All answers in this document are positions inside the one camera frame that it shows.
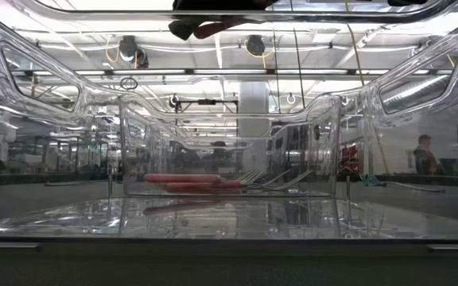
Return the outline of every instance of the red tube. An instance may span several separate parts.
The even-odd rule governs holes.
[[[190,174],[147,174],[144,180],[152,183],[216,183],[220,181],[218,175],[190,175]]]

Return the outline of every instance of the clear plastic container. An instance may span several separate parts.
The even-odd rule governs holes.
[[[33,1],[16,5],[46,8],[54,12],[52,18],[74,17]],[[458,2],[439,1],[393,15],[271,11],[250,16],[347,23],[363,22],[370,15],[369,22],[401,22],[405,29],[408,21],[457,12]],[[102,16],[92,13],[88,19],[99,21]],[[273,36],[266,37],[278,51],[276,36],[292,39],[296,31]],[[230,40],[226,32],[219,37]],[[358,43],[372,37],[368,33]],[[304,52],[321,46],[301,44]],[[328,48],[350,52],[351,46]],[[458,238],[458,215],[432,210],[445,199],[435,195],[458,192],[452,188],[458,187],[458,28],[412,49],[402,64],[384,71],[360,64],[328,69],[298,61],[295,66],[277,57],[248,60],[246,67],[235,68],[223,62],[238,59],[241,51],[227,52],[224,58],[211,50],[210,56],[220,56],[218,66],[73,71],[44,50],[0,22],[0,193],[18,194],[0,197],[0,236]],[[113,80],[126,87],[123,76],[131,86],[207,79],[223,90],[223,79],[217,77],[221,74],[238,80],[238,94],[220,100],[171,95],[163,102],[145,84],[148,96],[96,83]],[[276,88],[258,80],[270,75]],[[337,76],[361,79],[365,85],[305,97],[311,94],[309,86]],[[280,85],[293,77],[300,77],[295,91],[301,95],[291,92],[286,110]],[[274,92],[278,102],[270,108],[268,95]],[[214,107],[199,112],[199,106]],[[410,138],[421,146],[432,142],[432,152],[428,146],[415,149],[417,143],[411,144]],[[446,161],[425,164],[436,161],[429,153],[444,154],[441,159]],[[421,156],[423,163],[418,164]],[[427,199],[434,202],[434,214],[403,211],[395,202],[385,207],[361,197],[350,200],[355,191],[372,197],[375,187],[390,191],[377,201],[404,199],[407,204],[408,199],[432,195]],[[88,193],[97,195],[83,197]],[[34,210],[52,209],[24,215],[27,211],[18,208],[25,209],[25,204],[36,204]],[[404,223],[401,216],[424,224]]]

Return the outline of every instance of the person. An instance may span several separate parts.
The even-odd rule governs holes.
[[[174,0],[173,10],[265,10],[278,0]],[[423,5],[427,0],[388,0],[390,6]],[[224,19],[219,22],[203,25],[202,19],[181,17],[181,20],[169,24],[169,31],[181,40],[186,41],[192,34],[198,39],[205,39],[225,29],[246,23],[261,23],[249,19]]]
[[[423,134],[418,138],[418,147],[414,150],[414,161],[419,175],[434,175],[437,172],[436,157],[430,152],[430,136]]]

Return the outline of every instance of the cable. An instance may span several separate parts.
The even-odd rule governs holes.
[[[346,12],[349,12],[349,2],[348,2],[348,0],[344,0],[344,3],[346,5]],[[349,24],[347,24],[347,28],[349,29],[349,33],[351,34],[351,40],[353,42],[353,49],[355,50],[356,64],[358,65],[359,80],[362,83],[362,86],[364,86],[365,85],[365,81],[363,80],[362,65],[361,65],[361,63],[359,61],[358,49],[356,48],[355,34],[353,33],[353,30],[351,29],[351,26]],[[388,169],[388,164],[386,162],[384,150],[382,149],[381,139],[379,139],[378,131],[375,128],[374,123],[372,122],[372,118],[371,118],[371,125],[372,125],[372,128],[374,129],[374,135],[375,135],[376,141],[378,142],[379,152],[381,153],[381,158],[382,158],[382,162],[383,162],[384,167],[385,167],[385,172],[386,172],[386,174],[389,174],[390,172],[389,172],[389,169]]]
[[[427,48],[429,47],[429,44],[430,44],[431,40],[428,40],[425,45],[427,46]],[[450,62],[450,64],[452,64],[452,68],[455,67],[455,63],[453,62],[452,60],[452,57],[449,55],[449,54],[446,54],[446,56],[448,57],[448,61]]]
[[[243,45],[245,46],[246,52],[247,52],[249,55],[253,56],[253,57],[262,58],[262,66],[263,66],[264,68],[266,68],[266,61],[265,61],[265,58],[268,57],[269,55],[271,55],[271,54],[274,52],[274,50],[272,49],[270,52],[268,52],[268,53],[265,54],[265,55],[256,56],[256,55],[253,55],[253,54],[248,50],[248,48],[246,47],[246,43],[248,43],[248,40],[245,40],[245,43],[243,43]]]
[[[118,61],[119,59],[119,43],[121,42],[121,40],[118,41],[118,50],[116,51],[117,54],[116,54],[116,60],[113,60],[111,59],[111,57],[109,56],[109,41],[111,40],[111,37],[112,36],[109,36],[107,38],[107,44],[106,44],[106,48],[105,48],[105,56],[107,57],[107,59],[111,62],[111,63],[115,63]]]

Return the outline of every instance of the glass surface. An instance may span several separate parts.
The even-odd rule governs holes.
[[[458,239],[458,221],[333,199],[112,199],[0,220],[0,236],[174,239]]]
[[[41,17],[0,22],[0,236],[458,238],[458,5],[188,41]]]

